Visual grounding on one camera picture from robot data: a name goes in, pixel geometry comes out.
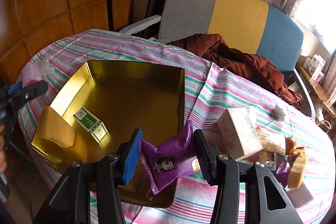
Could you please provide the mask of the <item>person's left hand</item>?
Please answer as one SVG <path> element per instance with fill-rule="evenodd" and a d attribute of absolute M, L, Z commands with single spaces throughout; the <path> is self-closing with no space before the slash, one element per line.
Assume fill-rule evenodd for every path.
<path fill-rule="evenodd" d="M 0 172 L 4 172 L 7 168 L 6 153 L 5 153 L 5 139 L 3 137 L 4 125 L 0 126 Z"/>

